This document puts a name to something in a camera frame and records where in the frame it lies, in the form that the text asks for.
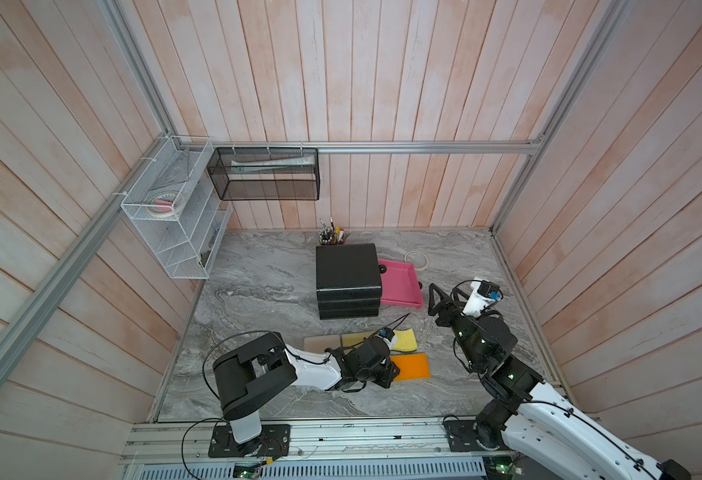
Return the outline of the orange and yellow sponge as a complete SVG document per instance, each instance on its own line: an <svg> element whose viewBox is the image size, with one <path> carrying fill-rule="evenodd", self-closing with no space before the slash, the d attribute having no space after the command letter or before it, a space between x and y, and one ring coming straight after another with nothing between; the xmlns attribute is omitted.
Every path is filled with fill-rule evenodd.
<svg viewBox="0 0 702 480"><path fill-rule="evenodd" d="M394 355L391 357L399 373L394 378L395 382L427 379L431 377L428 358L425 353Z"/></svg>

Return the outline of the pink drawer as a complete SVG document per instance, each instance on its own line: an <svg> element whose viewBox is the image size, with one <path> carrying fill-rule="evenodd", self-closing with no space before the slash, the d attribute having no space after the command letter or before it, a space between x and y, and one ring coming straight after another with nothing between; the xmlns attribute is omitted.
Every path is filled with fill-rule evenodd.
<svg viewBox="0 0 702 480"><path fill-rule="evenodd" d="M382 285L382 304L415 309L422 308L422 285L412 264L380 259L379 270Z"/></svg>

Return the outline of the white foam sponge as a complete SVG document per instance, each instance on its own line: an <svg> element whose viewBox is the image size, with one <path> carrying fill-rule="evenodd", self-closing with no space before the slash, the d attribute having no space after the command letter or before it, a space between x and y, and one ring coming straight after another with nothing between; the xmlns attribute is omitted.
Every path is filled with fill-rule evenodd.
<svg viewBox="0 0 702 480"><path fill-rule="evenodd" d="M322 354L327 350L335 350L342 346L340 334L307 337L304 339L303 350L311 353Z"/></svg>

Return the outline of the black drawer cabinet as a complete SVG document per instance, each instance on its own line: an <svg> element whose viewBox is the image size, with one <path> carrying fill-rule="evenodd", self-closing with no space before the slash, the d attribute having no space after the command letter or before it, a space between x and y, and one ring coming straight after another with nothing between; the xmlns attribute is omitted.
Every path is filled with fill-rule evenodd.
<svg viewBox="0 0 702 480"><path fill-rule="evenodd" d="M317 246L316 298L321 320L377 317L382 280L376 246Z"/></svg>

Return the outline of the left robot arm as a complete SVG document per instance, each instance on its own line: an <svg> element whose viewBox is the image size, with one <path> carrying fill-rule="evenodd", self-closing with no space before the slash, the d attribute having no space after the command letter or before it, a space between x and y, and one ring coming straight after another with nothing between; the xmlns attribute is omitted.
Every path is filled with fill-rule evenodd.
<svg viewBox="0 0 702 480"><path fill-rule="evenodd" d="M356 393L370 383L387 389L400 374L391 359L398 337L389 327L322 354L294 348L275 331L257 333L212 364L222 418L239 447L262 437L260 409L290 386Z"/></svg>

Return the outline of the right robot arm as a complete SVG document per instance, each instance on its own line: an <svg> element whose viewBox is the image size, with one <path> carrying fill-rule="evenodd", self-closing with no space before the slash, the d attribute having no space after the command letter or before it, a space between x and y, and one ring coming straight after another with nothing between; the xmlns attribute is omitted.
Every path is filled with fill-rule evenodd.
<svg viewBox="0 0 702 480"><path fill-rule="evenodd" d="M503 297L499 286L470 284L470 293L430 284L428 314L451 330L454 356L492 398L472 423L475 443L513 450L562 479L690 478L678 462L659 461L619 439L515 357L518 339L494 308Z"/></svg>

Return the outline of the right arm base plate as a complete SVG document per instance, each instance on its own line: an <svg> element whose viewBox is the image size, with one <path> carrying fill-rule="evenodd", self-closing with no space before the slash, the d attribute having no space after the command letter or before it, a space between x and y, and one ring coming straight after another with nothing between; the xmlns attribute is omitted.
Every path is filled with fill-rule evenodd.
<svg viewBox="0 0 702 480"><path fill-rule="evenodd" d="M442 419L442 427L447 435L449 449L453 453L488 452L488 448L480 439L477 423L473 419L460 419L455 415L447 415Z"/></svg>

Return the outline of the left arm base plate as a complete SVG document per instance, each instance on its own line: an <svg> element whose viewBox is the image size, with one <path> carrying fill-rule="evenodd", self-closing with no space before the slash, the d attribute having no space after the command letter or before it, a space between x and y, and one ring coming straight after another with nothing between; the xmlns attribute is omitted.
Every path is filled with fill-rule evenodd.
<svg viewBox="0 0 702 480"><path fill-rule="evenodd" d="M216 425L213 428L208 449L210 458L280 458L289 452L291 426L289 424L266 424L261 434L244 444L235 441L232 428Z"/></svg>

